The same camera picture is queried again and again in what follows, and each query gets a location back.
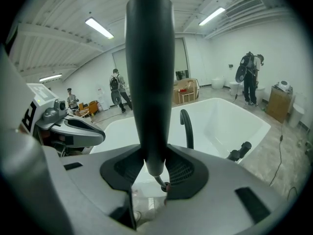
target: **tile floor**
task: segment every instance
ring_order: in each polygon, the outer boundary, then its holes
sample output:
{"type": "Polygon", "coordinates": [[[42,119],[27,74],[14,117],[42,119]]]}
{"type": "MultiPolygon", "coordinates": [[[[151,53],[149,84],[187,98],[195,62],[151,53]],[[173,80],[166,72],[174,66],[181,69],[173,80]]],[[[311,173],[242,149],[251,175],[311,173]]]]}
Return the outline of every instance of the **tile floor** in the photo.
{"type": "MultiPolygon", "coordinates": [[[[212,87],[203,87],[200,88],[197,101],[213,97],[223,98],[230,102],[233,102],[235,99],[229,94],[229,89],[214,90],[212,87]]],[[[267,115],[264,111],[266,107],[265,103],[262,103],[259,107],[245,105],[243,95],[238,96],[234,103],[252,112],[271,125],[271,129],[265,138],[241,165],[265,183],[270,184],[280,164],[279,139],[282,131],[283,141],[280,146],[282,164],[271,186],[285,198],[287,198],[289,190],[292,187],[296,187],[299,192],[311,172],[309,159],[304,154],[306,131],[299,126],[297,128],[291,128],[286,121],[282,125],[277,120],[267,115]],[[302,140],[300,142],[301,146],[298,147],[297,143],[300,140],[302,140]]],[[[128,106],[125,106],[125,109],[127,110],[126,113],[121,114],[121,110],[118,107],[112,107],[107,111],[95,115],[92,121],[101,129],[105,130],[110,123],[116,120],[134,116],[128,106]]],[[[292,190],[289,199],[292,199],[294,196],[295,191],[292,190]]]]}

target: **tube light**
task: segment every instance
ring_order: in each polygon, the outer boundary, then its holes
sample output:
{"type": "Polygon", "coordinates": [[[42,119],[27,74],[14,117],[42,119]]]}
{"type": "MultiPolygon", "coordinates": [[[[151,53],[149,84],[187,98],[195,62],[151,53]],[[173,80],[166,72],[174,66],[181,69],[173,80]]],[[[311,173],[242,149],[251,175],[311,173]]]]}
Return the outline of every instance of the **tube light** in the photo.
{"type": "Polygon", "coordinates": [[[62,74],[57,74],[57,75],[53,75],[53,76],[43,77],[43,78],[39,79],[39,82],[46,81],[46,80],[49,80],[49,79],[52,79],[52,78],[56,78],[56,77],[60,77],[60,76],[62,76],[62,74]]]}
{"type": "Polygon", "coordinates": [[[204,19],[199,25],[203,26],[211,19],[215,18],[217,15],[221,14],[225,9],[219,8],[218,10],[214,11],[210,16],[208,16],[206,19],[204,19]]]}
{"type": "Polygon", "coordinates": [[[94,28],[96,31],[100,32],[102,35],[106,36],[108,39],[114,37],[104,27],[102,27],[94,18],[88,18],[85,21],[85,23],[88,24],[90,27],[94,28]]]}

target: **cardboard box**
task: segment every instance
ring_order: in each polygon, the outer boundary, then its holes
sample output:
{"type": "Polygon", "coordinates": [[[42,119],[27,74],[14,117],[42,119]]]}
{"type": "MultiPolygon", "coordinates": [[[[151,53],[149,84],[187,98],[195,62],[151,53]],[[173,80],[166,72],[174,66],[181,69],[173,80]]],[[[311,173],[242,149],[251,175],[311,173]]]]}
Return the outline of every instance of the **cardboard box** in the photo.
{"type": "Polygon", "coordinates": [[[292,94],[272,87],[266,113],[283,123],[286,119],[292,94]]]}
{"type": "Polygon", "coordinates": [[[189,92],[193,91],[193,84],[192,82],[189,84],[189,81],[193,81],[195,83],[195,93],[197,93],[198,90],[198,83],[197,80],[194,78],[185,78],[179,81],[174,82],[174,88],[173,88],[173,102],[175,104],[179,104],[179,96],[180,96],[180,101],[182,102],[182,96],[179,95],[178,90],[179,89],[187,89],[189,92]]]}

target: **toilet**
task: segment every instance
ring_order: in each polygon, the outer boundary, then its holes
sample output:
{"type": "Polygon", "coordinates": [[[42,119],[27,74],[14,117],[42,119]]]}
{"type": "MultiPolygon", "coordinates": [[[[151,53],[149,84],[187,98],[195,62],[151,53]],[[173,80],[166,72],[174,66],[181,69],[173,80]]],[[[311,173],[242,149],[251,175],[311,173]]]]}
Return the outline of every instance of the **toilet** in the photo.
{"type": "Polygon", "coordinates": [[[289,118],[289,125],[296,127],[305,112],[306,97],[303,94],[296,93],[294,103],[292,105],[292,113],[289,118]]]}
{"type": "Polygon", "coordinates": [[[236,81],[229,83],[229,92],[231,96],[242,95],[244,86],[242,83],[237,83],[236,81]]]}
{"type": "Polygon", "coordinates": [[[213,89],[222,89],[225,83],[225,78],[222,77],[217,77],[212,79],[212,88],[213,89]]]}
{"type": "Polygon", "coordinates": [[[265,87],[258,85],[258,88],[255,89],[256,102],[258,104],[262,103],[265,94],[265,87]]]}

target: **white bathtub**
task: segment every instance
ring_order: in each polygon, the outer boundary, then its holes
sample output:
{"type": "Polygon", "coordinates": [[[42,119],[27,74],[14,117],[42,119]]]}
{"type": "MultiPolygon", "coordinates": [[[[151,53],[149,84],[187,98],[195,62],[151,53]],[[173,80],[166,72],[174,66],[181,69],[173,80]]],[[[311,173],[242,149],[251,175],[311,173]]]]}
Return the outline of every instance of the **white bathtub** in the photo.
{"type": "MultiPolygon", "coordinates": [[[[270,125],[245,109],[221,98],[195,102],[172,108],[168,143],[186,147],[185,126],[180,124],[180,111],[185,109],[191,120],[194,133],[194,149],[200,152],[225,158],[242,143],[248,141],[252,148],[245,159],[261,142],[270,125]]],[[[105,129],[105,141],[95,146],[91,153],[139,144],[134,117],[111,123],[105,129]]],[[[167,169],[161,175],[169,181],[167,169]]],[[[146,165],[142,168],[134,185],[133,192],[138,197],[158,197],[165,193],[148,173],[146,165]]]]}

